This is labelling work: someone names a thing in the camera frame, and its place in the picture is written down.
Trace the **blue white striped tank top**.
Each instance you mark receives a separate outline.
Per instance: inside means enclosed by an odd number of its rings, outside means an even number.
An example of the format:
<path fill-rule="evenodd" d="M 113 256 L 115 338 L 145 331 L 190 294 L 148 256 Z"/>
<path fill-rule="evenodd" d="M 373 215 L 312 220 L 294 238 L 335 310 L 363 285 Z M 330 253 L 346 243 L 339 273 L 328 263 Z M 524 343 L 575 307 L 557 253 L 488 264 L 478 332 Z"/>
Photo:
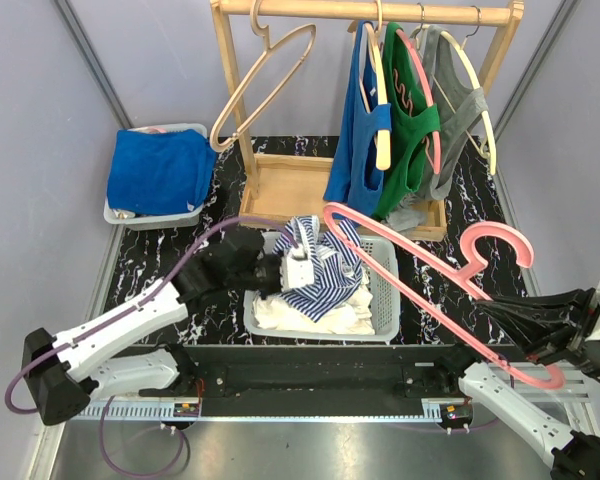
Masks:
<path fill-rule="evenodd" d="M 317 216 L 293 217 L 285 230 L 307 253 L 314 282 L 275 298 L 317 323 L 358 290 L 363 277 L 361 259 L 331 231 L 321 232 Z"/>

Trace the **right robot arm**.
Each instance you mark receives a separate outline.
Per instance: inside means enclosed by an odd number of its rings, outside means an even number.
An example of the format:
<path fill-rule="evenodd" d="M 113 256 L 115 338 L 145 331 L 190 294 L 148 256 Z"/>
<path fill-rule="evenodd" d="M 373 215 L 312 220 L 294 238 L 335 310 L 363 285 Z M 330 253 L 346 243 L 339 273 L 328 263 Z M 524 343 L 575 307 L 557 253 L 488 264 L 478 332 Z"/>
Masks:
<path fill-rule="evenodd" d="M 480 300 L 527 358 L 549 367 L 565 360 L 600 384 L 600 289 L 540 297 Z M 461 392 L 483 404 L 521 437 L 551 469 L 554 479 L 600 479 L 600 437 L 556 420 L 503 382 L 489 366 L 459 352 L 434 371 L 446 396 Z"/>

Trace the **grey plastic laundry basket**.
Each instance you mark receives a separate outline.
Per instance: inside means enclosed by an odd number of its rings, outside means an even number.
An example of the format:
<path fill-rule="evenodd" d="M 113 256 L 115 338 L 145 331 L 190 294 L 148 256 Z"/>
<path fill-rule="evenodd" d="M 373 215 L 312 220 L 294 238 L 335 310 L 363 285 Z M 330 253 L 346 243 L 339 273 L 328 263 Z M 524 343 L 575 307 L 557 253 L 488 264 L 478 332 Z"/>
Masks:
<path fill-rule="evenodd" d="M 387 239 L 375 235 L 360 235 L 362 249 L 379 263 L 387 272 L 398 277 L 398 263 L 394 245 Z M 288 339 L 302 339 L 326 342 L 362 342 L 385 343 L 390 342 L 400 329 L 400 302 L 401 294 L 390 282 L 384 279 L 373 269 L 364 266 L 369 278 L 369 289 L 373 298 L 370 302 L 371 324 L 374 335 L 313 333 L 301 331 L 279 331 L 262 329 L 257 325 L 254 316 L 253 302 L 258 297 L 255 291 L 245 291 L 243 299 L 243 324 L 245 329 L 253 335 L 278 337 Z"/>

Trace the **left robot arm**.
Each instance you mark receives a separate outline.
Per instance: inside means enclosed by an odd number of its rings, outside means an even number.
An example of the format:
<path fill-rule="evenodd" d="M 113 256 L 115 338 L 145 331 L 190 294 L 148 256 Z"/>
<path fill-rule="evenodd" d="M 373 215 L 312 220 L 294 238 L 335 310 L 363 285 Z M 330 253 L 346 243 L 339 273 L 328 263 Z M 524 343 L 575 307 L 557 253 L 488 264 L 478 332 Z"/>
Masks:
<path fill-rule="evenodd" d="M 46 426 L 64 423 L 94 400 L 125 394 L 186 396 L 198 389 L 197 367 L 174 344 L 125 356 L 123 350 L 179 323 L 230 290 L 277 294 L 280 254 L 264 250 L 264 236 L 239 227 L 194 254 L 173 279 L 159 279 L 130 301 L 57 334 L 44 328 L 24 339 L 24 380 L 34 411 Z"/>

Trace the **wooden clothes rack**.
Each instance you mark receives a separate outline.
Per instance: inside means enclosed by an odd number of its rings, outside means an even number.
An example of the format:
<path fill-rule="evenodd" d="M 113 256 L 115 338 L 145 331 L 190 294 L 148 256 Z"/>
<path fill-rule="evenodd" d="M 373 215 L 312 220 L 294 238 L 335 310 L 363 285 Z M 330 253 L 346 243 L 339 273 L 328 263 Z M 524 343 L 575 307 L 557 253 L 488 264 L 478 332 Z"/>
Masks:
<path fill-rule="evenodd" d="M 475 29 L 476 10 L 472 7 L 425 6 L 426 24 L 437 25 L 462 43 Z M 383 26 L 378 43 L 381 57 L 386 27 L 398 23 L 410 38 L 420 25 L 417 4 L 382 3 Z M 513 40 L 522 19 L 524 5 L 512 1 L 504 8 L 481 8 L 482 24 L 475 36 L 467 40 L 465 52 L 477 73 L 486 94 Z M 226 139 L 213 127 L 210 142 L 216 151 L 231 145 L 240 149 L 247 180 L 240 212 L 251 218 L 267 218 L 286 222 L 295 216 L 320 215 L 333 158 L 315 156 L 258 154 L 252 148 L 249 129 L 256 114 L 247 112 L 243 96 L 257 73 L 270 60 L 283 58 L 287 44 L 300 40 L 303 51 L 294 53 L 293 60 L 301 65 L 315 51 L 316 20 L 319 18 L 348 20 L 354 37 L 359 23 L 377 24 L 375 1 L 215 1 L 211 12 L 216 30 L 226 81 L 230 93 L 227 105 L 218 117 L 224 124 L 234 118 L 237 128 Z M 427 30 L 418 35 L 421 59 Z M 456 54 L 454 66 L 459 78 L 471 86 L 467 73 Z M 421 201 L 415 205 L 425 212 L 425 224 L 405 231 L 412 240 L 440 241 L 447 233 L 445 200 Z"/>

